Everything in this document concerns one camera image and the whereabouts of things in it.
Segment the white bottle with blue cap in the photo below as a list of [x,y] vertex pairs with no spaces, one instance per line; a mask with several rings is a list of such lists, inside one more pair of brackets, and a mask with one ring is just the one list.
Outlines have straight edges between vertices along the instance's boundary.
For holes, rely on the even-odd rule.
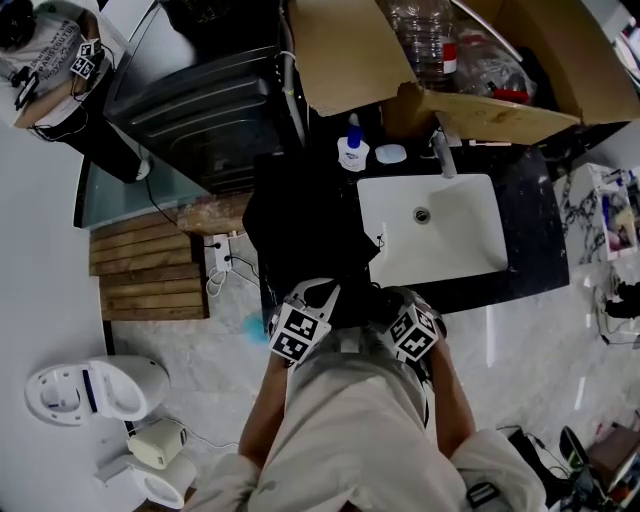
[[362,128],[359,126],[349,126],[347,136],[338,139],[338,162],[347,171],[364,171],[368,153],[369,146],[362,140]]

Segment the toilet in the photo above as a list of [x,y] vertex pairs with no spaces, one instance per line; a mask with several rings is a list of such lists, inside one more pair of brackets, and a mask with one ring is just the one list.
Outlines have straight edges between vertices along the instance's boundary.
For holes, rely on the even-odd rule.
[[95,478],[105,487],[131,478],[144,498],[173,509],[184,507],[184,495],[197,476],[193,462],[178,454],[166,469],[154,469],[133,455],[121,455],[101,468]]
[[104,356],[79,364],[52,366],[29,378],[25,401],[38,419],[79,427],[94,414],[138,421],[164,400],[169,376],[140,356]]

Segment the sink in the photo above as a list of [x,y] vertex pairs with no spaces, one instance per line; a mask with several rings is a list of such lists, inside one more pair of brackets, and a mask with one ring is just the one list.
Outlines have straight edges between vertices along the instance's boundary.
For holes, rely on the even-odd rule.
[[382,287],[508,267],[500,211],[486,174],[362,179],[358,195],[364,230],[380,246],[369,264],[371,280]]

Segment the cardboard box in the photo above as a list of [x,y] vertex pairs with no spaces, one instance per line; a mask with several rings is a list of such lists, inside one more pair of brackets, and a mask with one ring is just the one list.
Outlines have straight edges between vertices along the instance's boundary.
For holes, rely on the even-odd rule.
[[375,0],[294,0],[289,12],[305,97],[321,116],[383,102],[387,134],[421,136],[446,112],[465,139],[534,144],[565,128],[640,118],[640,102],[580,0],[467,0],[549,75],[560,112],[422,90]]

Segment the tile floor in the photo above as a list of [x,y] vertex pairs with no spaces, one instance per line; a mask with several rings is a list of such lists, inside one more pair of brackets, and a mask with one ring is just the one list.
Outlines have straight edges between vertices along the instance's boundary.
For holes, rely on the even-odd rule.
[[[231,245],[232,253],[256,261],[247,237]],[[623,278],[640,280],[640,256],[616,267]],[[253,278],[242,262],[234,269]],[[585,279],[591,286],[607,283],[609,273],[608,264],[574,267],[565,288],[447,315],[454,363],[478,427],[519,424],[555,451],[564,425],[588,445],[600,423],[634,422],[640,407],[640,350],[607,347],[595,321],[587,325],[593,288],[585,286]],[[229,275],[210,306],[206,321],[114,322],[113,332],[117,353],[151,357],[169,372],[171,391],[154,416],[175,418],[223,445],[240,436],[268,350],[246,334],[246,318],[260,314],[257,288]],[[640,325],[627,330],[640,331]],[[611,338],[633,341],[635,336]],[[584,393],[576,410],[582,378]],[[235,449],[214,449],[192,438],[186,454],[203,474]]]

